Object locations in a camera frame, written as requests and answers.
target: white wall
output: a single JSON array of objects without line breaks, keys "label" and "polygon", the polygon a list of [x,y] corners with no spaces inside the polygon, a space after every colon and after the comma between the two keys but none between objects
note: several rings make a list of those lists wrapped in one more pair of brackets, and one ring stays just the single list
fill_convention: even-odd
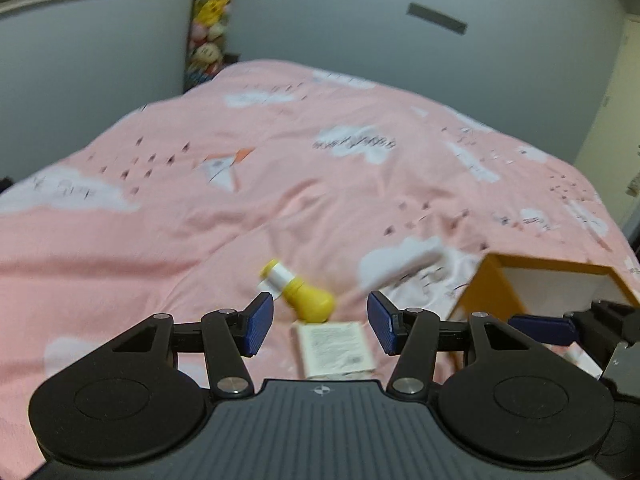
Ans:
[{"label": "white wall", "polygon": [[23,178],[182,91],[191,0],[70,0],[0,14],[0,178]]},{"label": "white wall", "polygon": [[[410,2],[468,22],[466,36],[406,16]],[[409,89],[571,161],[623,19],[618,0],[235,0],[229,50]]]}]

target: black object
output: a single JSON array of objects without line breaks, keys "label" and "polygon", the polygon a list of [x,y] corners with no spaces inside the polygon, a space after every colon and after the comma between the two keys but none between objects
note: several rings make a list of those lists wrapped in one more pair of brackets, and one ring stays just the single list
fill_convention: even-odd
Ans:
[{"label": "black object", "polygon": [[434,25],[446,28],[456,34],[463,35],[466,33],[466,23],[461,22],[456,18],[452,18],[451,16],[447,16],[435,9],[430,9],[429,7],[416,3],[410,3],[406,13],[410,16],[415,16],[416,18],[420,18],[426,22],[431,22]]},{"label": "black object", "polygon": [[[30,404],[49,460],[32,478],[559,480],[640,472],[629,458],[638,450],[637,402],[614,408],[603,383],[485,313],[444,322],[400,311],[374,292],[370,323],[385,351],[400,353],[386,392],[377,381],[267,380],[255,395],[239,349],[257,351],[272,309],[263,294],[244,312],[213,312],[200,323],[174,326],[156,315],[50,378]],[[182,351],[204,352],[210,391],[175,370]],[[438,351],[465,355],[465,368],[443,386],[432,382]],[[161,383],[174,392],[161,392]],[[64,409],[52,413],[56,406]]]},{"label": "black object", "polygon": [[[549,318],[514,316],[509,324],[537,337],[540,324]],[[583,312],[567,313],[553,321],[554,337],[571,338],[603,370],[600,381],[606,384],[615,402],[615,417],[607,439],[595,461],[614,478],[640,479],[640,310],[611,301],[594,301]]]},{"label": "black object", "polygon": [[[201,323],[174,325],[169,314],[145,319],[38,387],[29,418],[40,449],[82,467],[116,467],[174,448],[213,402],[253,394],[240,351],[255,354],[272,319],[267,293],[243,312],[210,312]],[[178,352],[202,351],[210,396],[175,369]],[[221,390],[228,377],[246,381],[244,390]]]},{"label": "black object", "polygon": [[593,456],[613,420],[607,388],[491,317],[471,316],[469,327],[473,362],[438,398],[446,426],[508,463],[543,466]]},{"label": "black object", "polygon": [[222,56],[222,63],[226,65],[233,65],[233,63],[237,63],[240,61],[240,54],[232,54],[227,52]]},{"label": "black object", "polygon": [[0,179],[0,193],[9,189],[13,184],[15,184],[15,182],[8,176]]}]

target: pink duvet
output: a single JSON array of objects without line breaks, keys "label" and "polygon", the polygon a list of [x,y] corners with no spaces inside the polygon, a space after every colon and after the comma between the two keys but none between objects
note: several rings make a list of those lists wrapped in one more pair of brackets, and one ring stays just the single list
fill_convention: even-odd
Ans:
[{"label": "pink duvet", "polygon": [[[0,477],[42,461],[27,405],[47,376],[156,312],[197,321],[257,294],[279,258],[366,320],[382,288],[446,316],[487,251],[638,263],[574,168],[423,97],[277,61],[227,68],[129,114],[0,196]],[[265,377],[300,376],[276,301]],[[374,340],[376,377],[394,360]],[[180,368],[206,384],[199,356]]]}]

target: yellow box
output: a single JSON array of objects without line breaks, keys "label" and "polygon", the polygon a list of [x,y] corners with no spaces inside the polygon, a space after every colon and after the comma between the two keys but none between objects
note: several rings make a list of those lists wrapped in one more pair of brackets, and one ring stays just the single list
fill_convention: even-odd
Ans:
[{"label": "yellow box", "polygon": [[611,267],[489,253],[450,318],[466,319],[478,310],[503,321],[514,314],[562,316],[596,300],[640,306]]}]

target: door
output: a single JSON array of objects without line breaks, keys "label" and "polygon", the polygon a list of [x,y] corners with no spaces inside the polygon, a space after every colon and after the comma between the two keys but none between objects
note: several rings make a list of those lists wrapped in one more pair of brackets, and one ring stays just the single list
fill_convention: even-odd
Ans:
[{"label": "door", "polygon": [[575,167],[595,186],[620,226],[639,203],[628,190],[640,172],[639,145],[640,23],[631,18],[626,23],[607,94],[575,160]]}]

